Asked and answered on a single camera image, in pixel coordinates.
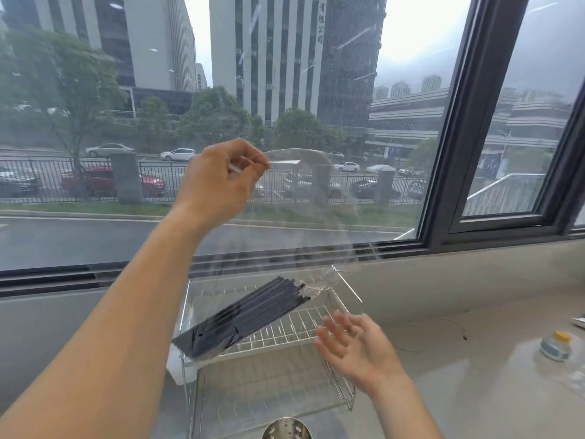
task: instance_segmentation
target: office building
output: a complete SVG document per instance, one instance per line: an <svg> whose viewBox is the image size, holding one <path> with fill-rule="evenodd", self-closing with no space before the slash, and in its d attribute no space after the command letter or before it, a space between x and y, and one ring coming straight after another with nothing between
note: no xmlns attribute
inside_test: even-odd
<svg viewBox="0 0 585 439"><path fill-rule="evenodd" d="M388 93L390 92L390 88L389 87L385 87L385 86L378 86L374 88L374 95L373 95L373 99L374 102L377 102L379 100L384 100L386 98L388 98Z"/></svg>
<svg viewBox="0 0 585 439"><path fill-rule="evenodd" d="M390 97L401 97L403 95L410 94L410 86L406 84L404 81L399 81L398 83L394 83L390 90Z"/></svg>
<svg viewBox="0 0 585 439"><path fill-rule="evenodd" d="M195 92L184 0L2 0L8 27L66 32L112 57L126 87Z"/></svg>
<svg viewBox="0 0 585 439"><path fill-rule="evenodd" d="M202 91L203 89L207 89L207 79L201 63L197 63L195 73L197 75L197 90Z"/></svg>
<svg viewBox="0 0 585 439"><path fill-rule="evenodd" d="M436 91L441 88L443 79L439 75L428 75L422 79L421 92Z"/></svg>
<svg viewBox="0 0 585 439"><path fill-rule="evenodd" d="M209 0L215 86L268 126L367 126L385 0Z"/></svg>
<svg viewBox="0 0 585 439"><path fill-rule="evenodd" d="M552 151L558 145L572 105L561 101L562 96L554 92L525 101L531 98L531 92L502 89L481 156L481 166L490 167L484 175L501 174L500 165L507 163L507 147L543 147ZM369 126L374 132L364 151L402 167L401 163L422 140L439 137L448 101L449 88L444 87L373 102Z"/></svg>

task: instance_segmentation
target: white car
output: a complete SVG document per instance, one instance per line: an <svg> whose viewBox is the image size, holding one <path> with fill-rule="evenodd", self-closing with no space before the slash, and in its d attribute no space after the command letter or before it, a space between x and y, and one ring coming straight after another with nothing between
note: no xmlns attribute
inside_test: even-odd
<svg viewBox="0 0 585 439"><path fill-rule="evenodd" d="M341 162L333 165L333 168L338 171L348 171L350 173L356 173L360 170L360 165L354 162Z"/></svg>
<svg viewBox="0 0 585 439"><path fill-rule="evenodd" d="M402 174L403 176L421 176L424 174L423 171L416 170L412 166L409 166L408 168L399 169L399 173Z"/></svg>
<svg viewBox="0 0 585 439"><path fill-rule="evenodd" d="M195 151L189 148L178 148L174 151L166 151L160 154L160 158L170 162L176 160L179 162L188 162L195 156Z"/></svg>
<svg viewBox="0 0 585 439"><path fill-rule="evenodd" d="M395 171L390 165L374 165L366 168L366 171L372 174L379 174L380 171Z"/></svg>
<svg viewBox="0 0 585 439"><path fill-rule="evenodd" d="M107 157L112 154L131 154L134 149L119 143L105 143L104 145L87 148L85 153L90 157Z"/></svg>

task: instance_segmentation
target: stainless steel rack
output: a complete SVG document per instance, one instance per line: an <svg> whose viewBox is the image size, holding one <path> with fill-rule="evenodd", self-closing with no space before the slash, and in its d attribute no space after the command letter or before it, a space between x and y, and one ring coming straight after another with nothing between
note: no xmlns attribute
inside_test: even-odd
<svg viewBox="0 0 585 439"><path fill-rule="evenodd" d="M307 284L312 299L286 316L256 331L222 354L193 362L180 354L189 438L218 439L262 428L282 416L307 414L347 405L351 410L355 388L321 360L312 345L323 316L338 310L361 312L362 301L335 267L328 271L339 280L335 288L322 275L294 277ZM266 276L234 283L216 281L202 286L190 281L175 333L183 332L216 313L257 286ZM186 376L194 376L188 384Z"/></svg>

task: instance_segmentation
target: left hand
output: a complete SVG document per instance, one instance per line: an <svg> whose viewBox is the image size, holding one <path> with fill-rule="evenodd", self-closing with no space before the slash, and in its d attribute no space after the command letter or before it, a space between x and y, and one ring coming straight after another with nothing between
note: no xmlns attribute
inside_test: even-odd
<svg viewBox="0 0 585 439"><path fill-rule="evenodd" d="M243 171L230 175L230 163ZM266 155L244 139L208 146L185 169L172 213L210 231L242 210L268 168Z"/></svg>

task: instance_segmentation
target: stone pillar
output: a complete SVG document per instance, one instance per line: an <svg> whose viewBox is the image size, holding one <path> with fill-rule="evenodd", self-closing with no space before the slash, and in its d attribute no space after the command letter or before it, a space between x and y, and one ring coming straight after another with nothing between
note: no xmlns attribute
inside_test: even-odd
<svg viewBox="0 0 585 439"><path fill-rule="evenodd" d="M394 182L394 170L380 171L378 173L378 188L375 201L380 205L387 205L392 198L392 183Z"/></svg>
<svg viewBox="0 0 585 439"><path fill-rule="evenodd" d="M123 204L143 202L144 195L136 154L113 154L109 159L118 201Z"/></svg>
<svg viewBox="0 0 585 439"><path fill-rule="evenodd" d="M331 166L319 165L313 168L313 183L311 185L311 203L317 206L326 206L329 201L329 182L331 180Z"/></svg>

